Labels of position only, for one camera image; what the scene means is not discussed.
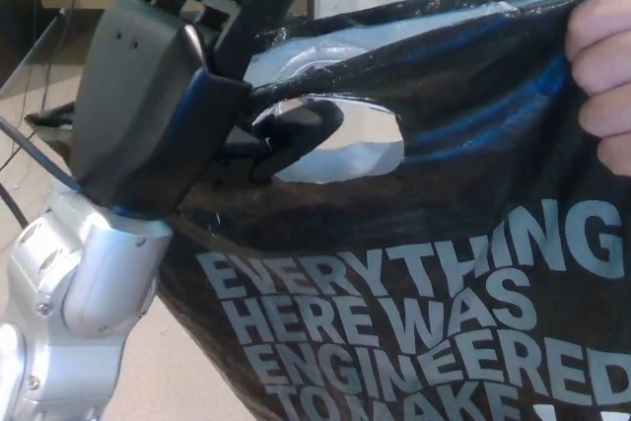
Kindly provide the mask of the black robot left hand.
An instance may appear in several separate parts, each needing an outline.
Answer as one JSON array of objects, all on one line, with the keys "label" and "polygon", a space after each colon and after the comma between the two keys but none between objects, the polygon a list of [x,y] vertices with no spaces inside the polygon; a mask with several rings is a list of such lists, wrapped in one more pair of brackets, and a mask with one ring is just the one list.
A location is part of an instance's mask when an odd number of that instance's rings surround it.
[{"label": "black robot left hand", "polygon": [[201,178],[266,183],[342,124],[329,101],[255,122],[245,79],[259,35],[294,0],[117,0],[74,104],[70,170],[114,212],[171,214]]}]

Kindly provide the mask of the person bare hand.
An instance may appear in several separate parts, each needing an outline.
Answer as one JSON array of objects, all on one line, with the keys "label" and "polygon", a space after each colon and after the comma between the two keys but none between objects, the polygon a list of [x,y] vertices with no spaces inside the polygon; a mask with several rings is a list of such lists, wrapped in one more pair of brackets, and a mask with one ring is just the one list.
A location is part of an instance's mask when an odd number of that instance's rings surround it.
[{"label": "person bare hand", "polygon": [[598,159],[630,175],[630,0],[586,0],[570,15],[566,57],[586,93],[581,127],[599,140]]}]

